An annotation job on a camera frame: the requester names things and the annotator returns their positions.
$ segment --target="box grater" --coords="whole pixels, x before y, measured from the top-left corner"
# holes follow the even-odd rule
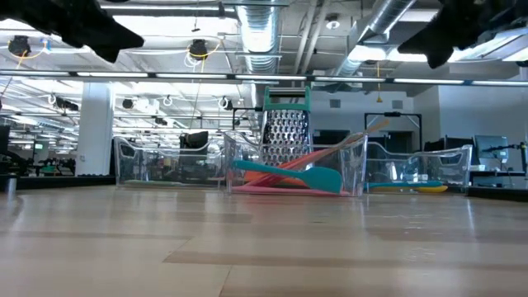
[[[263,163],[279,166],[310,153],[309,87],[267,87],[262,109],[260,157]]]

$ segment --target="blue utensil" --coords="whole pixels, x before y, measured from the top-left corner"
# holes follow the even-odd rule
[[[243,170],[250,170],[255,172],[268,172],[277,175],[282,175],[284,177],[298,178],[311,189],[327,191],[336,194],[341,193],[341,174],[330,168],[311,167],[307,171],[296,172],[249,161],[233,161],[233,166],[235,168]]]

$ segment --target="wooden table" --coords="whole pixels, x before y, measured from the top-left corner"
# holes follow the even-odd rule
[[[528,296],[528,205],[115,188],[0,200],[0,295]]]

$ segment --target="clear plastic bin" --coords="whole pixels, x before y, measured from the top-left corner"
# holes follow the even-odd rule
[[[115,137],[115,174],[118,185],[214,186],[224,182],[222,139],[197,149],[141,148]]]
[[[303,171],[310,167],[327,167],[341,173],[342,176],[342,193],[341,196],[360,196],[364,188],[365,180],[365,161],[366,161],[366,144],[368,137],[358,135],[359,140],[348,144],[343,148],[330,153],[329,155],[317,160],[314,163],[307,164],[302,168],[292,169]],[[244,135],[235,131],[224,133],[225,144],[225,167],[227,191],[229,193],[251,193],[251,194],[271,194],[271,195],[316,195],[328,196],[330,193],[310,190],[303,182],[295,179],[284,179],[279,183],[269,186],[252,186],[253,181],[257,178],[258,172],[246,172],[232,166],[235,160],[245,160],[263,164],[264,159],[270,157],[269,149],[265,144],[255,144]],[[320,145],[285,145],[280,150],[289,150],[295,152],[315,152],[323,149],[329,149],[332,146]]]
[[[390,153],[368,143],[368,193],[460,193],[469,186],[471,145],[436,152]]]

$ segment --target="green grater handle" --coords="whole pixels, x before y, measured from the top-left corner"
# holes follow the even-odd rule
[[[264,96],[264,111],[307,111],[310,112],[310,87],[304,89],[304,103],[271,103],[270,87],[266,87]]]

